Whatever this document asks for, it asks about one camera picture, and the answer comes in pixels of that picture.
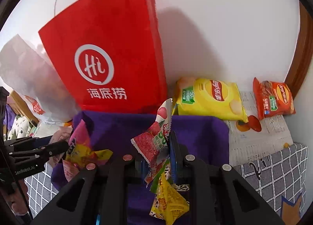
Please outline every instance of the newspaper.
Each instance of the newspaper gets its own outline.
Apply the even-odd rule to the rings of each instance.
[[[253,92],[241,92],[240,97],[247,115],[258,118]],[[232,166],[263,158],[282,150],[285,143],[293,144],[291,134],[282,115],[260,121],[262,130],[238,130],[237,121],[225,121],[229,127],[229,164]]]

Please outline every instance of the red chip bag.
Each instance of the red chip bag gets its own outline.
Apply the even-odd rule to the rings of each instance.
[[[259,82],[253,79],[253,92],[256,98],[259,120],[275,115],[295,114],[292,94],[285,83],[272,81]]]

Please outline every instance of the white circle logo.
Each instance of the white circle logo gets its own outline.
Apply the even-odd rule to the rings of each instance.
[[[105,70],[102,69],[101,63],[100,63],[100,61],[99,61],[99,59],[97,57],[96,57],[96,61],[97,62],[95,62],[94,56],[91,56],[90,57],[91,62],[89,63],[89,55],[85,54],[86,68],[84,69],[84,71],[88,74],[88,76],[85,75],[83,73],[82,69],[80,68],[79,56],[81,55],[81,53],[84,50],[87,50],[87,49],[94,50],[94,51],[98,52],[99,54],[101,54],[104,57],[104,59],[106,60],[107,64],[108,64],[109,73],[108,73],[108,76],[106,77],[106,79],[103,82],[92,79],[93,75],[98,76],[98,74],[103,74],[105,72]],[[75,66],[76,66],[79,74],[85,80],[89,81],[90,83],[93,83],[93,84],[96,84],[96,85],[105,85],[105,84],[108,84],[112,80],[112,78],[113,78],[113,75],[114,75],[114,65],[113,65],[112,59],[107,54],[107,52],[105,52],[102,48],[100,48],[100,47],[98,47],[96,45],[85,44],[85,45],[80,46],[76,50],[75,57],[74,57],[74,62],[75,62]]]

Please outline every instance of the red paper bag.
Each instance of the red paper bag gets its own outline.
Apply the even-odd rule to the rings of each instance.
[[[39,35],[82,109],[156,113],[167,89],[154,0],[78,0]]]

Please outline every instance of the green label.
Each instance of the green label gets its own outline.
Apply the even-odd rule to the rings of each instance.
[[[183,89],[182,103],[193,104],[195,93],[193,92],[193,86]]]
[[[271,105],[271,111],[277,110],[276,99],[274,96],[270,96],[270,105]]]

